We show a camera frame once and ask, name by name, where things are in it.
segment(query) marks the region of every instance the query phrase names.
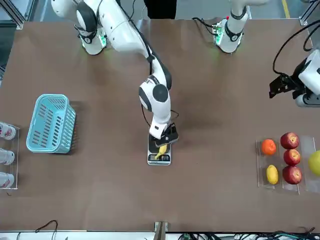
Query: table surface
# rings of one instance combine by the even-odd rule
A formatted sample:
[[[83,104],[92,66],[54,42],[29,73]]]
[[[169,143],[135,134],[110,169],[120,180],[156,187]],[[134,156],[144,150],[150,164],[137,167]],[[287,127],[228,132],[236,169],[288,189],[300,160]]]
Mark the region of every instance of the table surface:
[[[151,231],[167,221],[171,231],[319,232],[319,194],[277,193],[257,182],[256,139],[290,131],[320,137],[318,109],[297,107],[290,93],[268,95],[273,59],[299,21],[249,20],[233,55],[192,20],[138,26],[172,73],[171,105],[180,114],[172,164],[147,164],[141,55],[105,49],[90,56],[71,23],[26,22],[0,89],[1,120],[22,128],[19,189],[1,194],[0,229],[56,219],[60,230]],[[278,70],[291,73],[303,60],[305,37],[283,50]],[[65,94],[77,113],[70,154],[26,147],[44,93]]]

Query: scale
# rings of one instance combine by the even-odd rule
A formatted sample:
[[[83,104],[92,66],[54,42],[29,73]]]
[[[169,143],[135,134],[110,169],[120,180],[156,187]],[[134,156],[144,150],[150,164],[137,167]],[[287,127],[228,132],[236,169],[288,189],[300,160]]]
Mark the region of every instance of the scale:
[[[156,139],[149,134],[147,155],[148,164],[152,166],[169,166],[171,164],[171,143],[167,144],[165,154],[155,160],[158,152],[159,147],[156,146]]]

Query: clear plastic tray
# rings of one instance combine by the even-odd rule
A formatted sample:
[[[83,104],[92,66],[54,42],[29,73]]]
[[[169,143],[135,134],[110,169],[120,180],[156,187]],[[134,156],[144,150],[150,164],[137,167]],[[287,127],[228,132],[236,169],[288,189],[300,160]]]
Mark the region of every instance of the clear plastic tray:
[[[265,155],[262,153],[261,144],[265,139],[272,139],[276,144],[276,153],[274,155]],[[296,148],[300,154],[301,144]],[[295,194],[300,194],[301,188],[305,186],[305,172],[304,165],[301,159],[300,163],[297,165],[302,171],[302,180],[299,184],[289,184],[287,183],[282,176],[282,170],[287,166],[284,161],[285,149],[280,145],[279,138],[274,137],[262,137],[259,140],[256,140],[256,162],[257,162],[257,172],[258,172],[258,186],[265,187],[267,189],[275,190],[277,192],[291,192]],[[269,165],[274,165],[278,171],[278,182],[277,184],[270,184],[267,180],[267,168]]]
[[[15,128],[15,137],[12,140],[5,140],[0,137],[0,148],[14,152],[14,161],[10,165],[0,164],[0,172],[12,174],[14,183],[10,188],[0,188],[0,190],[17,190],[18,189],[18,157],[19,157],[19,135],[20,128],[10,125]]]
[[[308,160],[316,151],[315,139],[310,136],[300,137],[302,164],[304,166],[305,189],[309,192],[320,193],[320,176],[315,175],[309,168]]]

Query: blue basket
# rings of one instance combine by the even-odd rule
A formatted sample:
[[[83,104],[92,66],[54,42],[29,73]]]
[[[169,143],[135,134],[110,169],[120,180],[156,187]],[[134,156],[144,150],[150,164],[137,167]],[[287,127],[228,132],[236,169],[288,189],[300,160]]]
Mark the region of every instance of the blue basket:
[[[43,94],[35,103],[26,146],[33,153],[70,151],[76,112],[62,94]]]

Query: banana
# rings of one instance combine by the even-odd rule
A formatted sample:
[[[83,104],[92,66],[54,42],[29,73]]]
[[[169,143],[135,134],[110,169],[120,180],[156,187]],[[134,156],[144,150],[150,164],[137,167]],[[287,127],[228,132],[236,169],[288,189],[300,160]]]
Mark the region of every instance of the banana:
[[[161,155],[165,154],[167,151],[167,145],[163,145],[161,147],[159,147],[159,152],[158,154],[155,156],[155,160],[157,160]]]

